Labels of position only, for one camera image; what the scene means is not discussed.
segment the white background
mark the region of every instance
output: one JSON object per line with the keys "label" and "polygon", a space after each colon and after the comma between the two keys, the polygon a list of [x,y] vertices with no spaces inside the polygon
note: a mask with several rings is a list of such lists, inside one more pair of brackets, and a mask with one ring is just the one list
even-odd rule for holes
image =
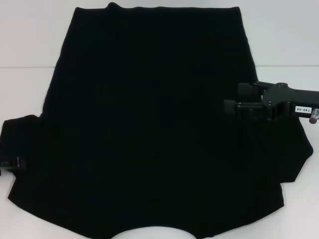
{"label": "white background", "polygon": [[[258,78],[319,91],[319,1],[315,0],[116,0],[122,7],[239,6]],[[0,125],[40,115],[75,7],[104,8],[106,0],[0,1]],[[283,184],[285,207],[217,239],[313,239],[319,234],[319,124],[302,119],[314,147],[295,183]],[[19,209],[8,199],[14,176],[0,177],[0,239],[84,237]],[[193,239],[169,228],[124,232],[116,239]]]}

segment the black garment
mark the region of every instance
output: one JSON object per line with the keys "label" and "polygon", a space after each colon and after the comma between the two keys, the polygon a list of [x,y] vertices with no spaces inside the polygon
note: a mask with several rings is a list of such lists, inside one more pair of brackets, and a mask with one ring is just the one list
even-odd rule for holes
{"label": "black garment", "polygon": [[256,81],[237,7],[77,8],[43,114],[3,125],[0,150],[28,157],[9,199],[94,239],[252,223],[284,205],[280,183],[313,152],[297,118],[223,116]]}

